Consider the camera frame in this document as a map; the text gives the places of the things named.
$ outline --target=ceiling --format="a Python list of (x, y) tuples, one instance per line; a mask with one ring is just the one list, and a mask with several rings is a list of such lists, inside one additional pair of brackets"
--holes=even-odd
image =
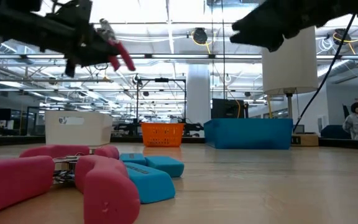
[[(233, 35), (231, 24), (244, 17), (257, 5), (255, 1), (240, 4), (228, 0), (224, 4), (224, 9), (219, 6), (209, 7), (204, 0), (94, 0), (93, 10), (90, 21), (98, 26), (101, 18), (107, 19), (117, 38), (122, 40), (125, 48), (130, 54), (235, 54), (235, 55), (260, 55), (261, 48), (251, 45), (237, 45), (229, 41)], [(50, 12), (52, 2), (44, 0), (41, 15)], [(336, 45), (333, 43), (334, 30), (345, 28), (350, 16), (340, 17), (329, 21), (324, 27), (316, 29), (316, 48), (318, 55), (333, 55)], [(206, 45), (197, 45), (191, 38), (192, 32), (197, 27), (204, 28), (208, 35)], [(358, 18), (354, 21), (350, 30), (352, 46), (358, 54)], [(15, 40), (10, 40), (4, 45), (16, 51), (22, 50), (26, 46), (28, 54), (39, 54), (38, 47), (26, 45)], [(349, 45), (343, 47), (341, 54), (352, 55)], [(32, 64), (17, 60), (0, 60), (0, 78), (7, 80), (17, 79), (68, 79), (62, 77), (65, 69), (64, 60), (50, 60), (39, 58), (32, 59)], [(136, 72), (128, 71), (125, 66), (114, 72), (111, 67), (106, 70), (97, 70), (95, 67), (77, 68), (77, 82), (32, 82), (23, 83), (24, 87), (33, 90), (52, 90), (56, 91), (33, 91), (34, 97), (44, 99), (45, 96), (52, 96), (47, 101), (51, 103), (64, 104), (71, 102), (77, 108), (84, 110), (98, 110), (103, 113), (112, 113), (115, 116), (124, 114), (134, 114), (136, 90), (134, 77), (140, 78), (172, 78), (185, 79), (192, 71), (190, 64), (205, 64), (211, 74), (211, 94), (213, 97), (223, 97), (223, 79), (229, 89), (237, 90), (232, 92), (229, 98), (254, 99), (263, 98), (262, 90), (262, 64), (260, 60), (228, 61), (225, 66), (221, 60), (196, 60), (193, 58), (176, 59), (175, 56), (165, 59), (135, 59)], [(328, 64), (329, 61), (319, 61), (320, 66)], [(337, 82), (341, 78), (346, 78), (353, 73), (358, 74), (358, 66), (351, 68), (350, 71), (341, 72), (330, 78), (331, 82)], [(338, 83), (338, 85), (350, 85), (356, 83), (358, 78)], [(148, 91), (149, 96), (140, 93), (140, 100), (143, 105), (139, 106), (139, 114), (166, 118), (168, 115), (181, 116), (184, 105), (180, 99), (184, 98), (183, 82), (155, 83), (149, 82), (142, 91)], [(0, 83), (0, 88), (12, 88), (14, 86)], [(245, 91), (255, 91), (251, 97), (245, 97)]]

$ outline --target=pink foam object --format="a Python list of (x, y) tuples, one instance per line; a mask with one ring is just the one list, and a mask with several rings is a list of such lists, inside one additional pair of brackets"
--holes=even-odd
[(75, 185), (84, 194), (85, 224), (130, 224), (139, 215), (139, 193), (119, 160), (94, 155), (80, 157)]
[(94, 154), (98, 156), (119, 159), (119, 151), (116, 146), (101, 146), (94, 150)]
[(0, 210), (44, 194), (53, 182), (55, 164), (49, 156), (0, 160)]
[(74, 156), (78, 153), (81, 155), (89, 155), (90, 148), (88, 146), (46, 145), (27, 149), (22, 152), (19, 157), (50, 156), (52, 158), (58, 158)]

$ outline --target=white bin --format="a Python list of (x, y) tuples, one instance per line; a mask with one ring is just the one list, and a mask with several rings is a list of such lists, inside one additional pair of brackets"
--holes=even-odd
[(110, 143), (112, 117), (98, 112), (46, 111), (47, 144), (101, 146)]

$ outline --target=table surface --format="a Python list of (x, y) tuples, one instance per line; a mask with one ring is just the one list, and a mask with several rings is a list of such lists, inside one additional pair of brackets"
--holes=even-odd
[[(203, 144), (146, 148), (116, 144), (120, 152), (182, 160), (175, 199), (142, 205), (135, 224), (355, 224), (358, 223), (358, 150), (293, 148), (216, 150)], [(0, 147), (0, 159), (26, 146)], [(55, 186), (49, 193), (0, 211), (0, 224), (83, 223), (83, 196)]]

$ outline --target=blue plastic tub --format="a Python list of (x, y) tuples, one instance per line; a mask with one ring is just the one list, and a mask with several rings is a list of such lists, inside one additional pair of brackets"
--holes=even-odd
[(205, 141), (216, 149), (289, 149), (292, 119), (212, 119), (204, 124)]

